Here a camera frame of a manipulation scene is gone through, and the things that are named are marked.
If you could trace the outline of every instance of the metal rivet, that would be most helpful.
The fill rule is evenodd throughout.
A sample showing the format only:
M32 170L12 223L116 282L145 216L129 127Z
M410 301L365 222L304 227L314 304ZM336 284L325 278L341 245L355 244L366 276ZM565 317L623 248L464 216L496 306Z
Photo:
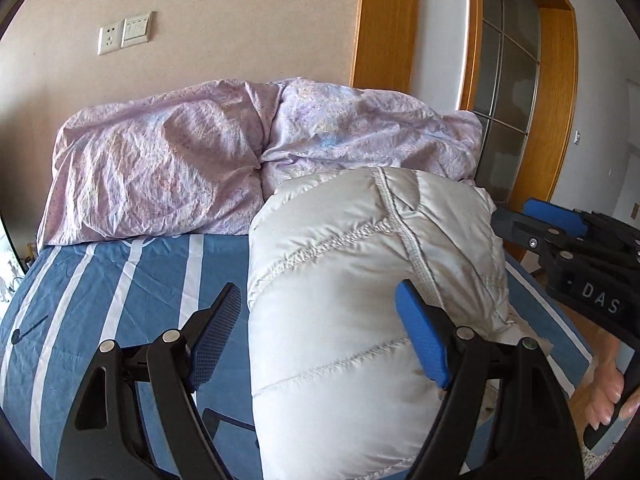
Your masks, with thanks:
M165 343L173 343L174 341L178 341L179 338L180 332L173 328L171 330L167 330L164 334L162 334L162 341L164 341Z
M98 348L100 349L100 352L106 354L107 352L111 352L111 350L116 348L116 343L113 339L107 339L107 341L101 342Z
M532 337L526 337L522 340L522 346L527 350L535 350L538 348L538 342Z
M461 326L456 330L456 335L460 339L464 339L465 341L469 341L474 338L474 331L470 329L468 326Z

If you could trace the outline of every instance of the blue striped bed sheet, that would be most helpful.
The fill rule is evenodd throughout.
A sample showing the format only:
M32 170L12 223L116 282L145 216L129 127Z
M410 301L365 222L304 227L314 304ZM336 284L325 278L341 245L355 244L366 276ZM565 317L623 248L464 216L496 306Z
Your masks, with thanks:
M43 251L0 324L0 405L50 475L74 394L100 341L115 338L121 346L150 342L168 328L181 327L195 310L210 306L226 282L242 290L244 305L220 364L212 380L198 390L196 403L200 411L210 407L252 423L247 270L247 237L140 237ZM589 364L588 346L509 256L507 270L512 305L554 344L552 366L570 395ZM24 338L14 346L16 328ZM150 385L142 384L140 394L156 462L175 473ZM469 466L481 463L487 439L485 425L474 439ZM262 478L254 434L221 424L214 443L234 476Z

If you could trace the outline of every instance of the jacket seam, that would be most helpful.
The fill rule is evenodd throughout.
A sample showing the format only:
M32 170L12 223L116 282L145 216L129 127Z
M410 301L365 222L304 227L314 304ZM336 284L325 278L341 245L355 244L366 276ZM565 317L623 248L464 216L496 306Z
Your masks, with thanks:
M293 377L289 377L287 379L283 379L281 381L277 381L272 384L268 384L267 386L263 386L255 390L254 392L252 392L252 396L255 399L255 397L260 396L264 392L280 389L281 387L286 386L286 384L297 383L306 379L310 379L312 377L325 375L328 372L342 370L349 365L353 365L354 363L361 362L369 358L373 358L373 357L385 354L395 348L404 346L409 342L410 340L408 337L403 337L402 339L394 339L386 343L375 345L372 348L368 349L367 351L361 352L351 357L347 357L346 359L334 361L333 363L323 365L317 368L312 368L311 370L305 370L301 374L295 375Z
M385 210L389 215L389 218L391 218L395 224L396 230L400 233L400 238L409 258L409 263L411 263L422 287L426 288L429 293L430 297L426 299L430 304L444 308L442 297L440 296L440 292L438 291L433 275L431 274L431 269L422 254L422 250L420 249L420 244L415 237L415 233L409 229L407 224L404 223L396 205L394 204L394 199L391 190L389 189L385 172L382 168L373 168L372 174L376 187L378 188L378 192L380 193L380 197L382 198Z
M424 212L425 208L422 206L422 204L420 204L419 209L421 210L420 212L423 215L425 215L427 217L429 216L427 213ZM484 286L484 290L486 291L486 293L489 295L490 298L492 298L492 295L491 295L491 292L489 291L489 287L492 287L492 288L503 288L504 289L504 287L498 287L498 286L495 286L495 285L489 283L489 281L493 281L493 280L495 280L495 278L493 276L485 276L483 274L480 274L480 272L478 272L478 268L474 265L474 263L471 261L471 259L469 259L469 257L464 253L464 251L462 251L462 249L459 248L455 244L455 242L451 239L449 234L439 224L436 224L436 222L432 221L432 223L433 223L434 227L438 231L440 231L442 233L442 235L451 243L451 245L454 246L458 250L458 253L460 254L460 256L465 259L465 261L469 264L469 266L471 266L471 268L473 269L474 273L478 277L478 282L482 283L482 286ZM494 259L493 248L490 248L490 252L491 252L491 255L492 255L492 262L494 263L494 269L495 269L495 259ZM492 316L497 317L503 323L506 323L506 324L510 323L509 321L504 319L500 315L500 312L498 312L496 309L494 309L492 311Z
M252 296L256 297L261 294L264 289L286 270L293 270L296 266L303 264L313 258L318 258L322 254L335 249L348 247L354 243L369 238L376 233L390 234L395 232L392 221L389 218L383 218L377 222L367 222L346 233L323 240L311 247L305 247L297 250L295 253L286 256L278 261L271 269L265 273L263 277L256 281L255 288L252 290Z
M417 455L410 456L409 458L400 460L395 464L389 465L382 469L378 469L377 471L374 471L373 473L368 473L364 476L358 476L357 478L353 478L352 480L374 480L375 478L380 478L380 475L386 474L388 471L391 471L393 468L396 468L401 465L407 465L407 466L411 465L412 463L415 462L416 458L418 458Z

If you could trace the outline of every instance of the puffer jacket sleeve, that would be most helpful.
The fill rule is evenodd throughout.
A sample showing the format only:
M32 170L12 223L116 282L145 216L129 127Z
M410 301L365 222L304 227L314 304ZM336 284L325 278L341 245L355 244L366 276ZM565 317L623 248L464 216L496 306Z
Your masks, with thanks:
M310 175L270 197L248 282L266 480L374 480L412 464L442 391L396 313L401 280L488 339L535 336L508 304L493 210L484 190L399 168Z

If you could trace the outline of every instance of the blue clamp pad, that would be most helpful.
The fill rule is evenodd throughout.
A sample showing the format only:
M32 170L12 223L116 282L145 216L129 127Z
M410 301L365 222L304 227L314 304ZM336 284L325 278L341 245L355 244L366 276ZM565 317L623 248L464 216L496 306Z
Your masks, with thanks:
M396 288L396 310L404 323L404 328L414 345L420 364L425 375L435 381L442 389L446 389L452 375L447 366L448 338L443 338L443 331L436 320L430 316L445 316L447 314L440 308L429 306L415 289L411 281L404 280ZM449 320L450 329L454 330L453 323Z
M561 228L573 238L587 234L587 226L582 221L580 214L564 207L529 198L524 203L522 212L527 216Z

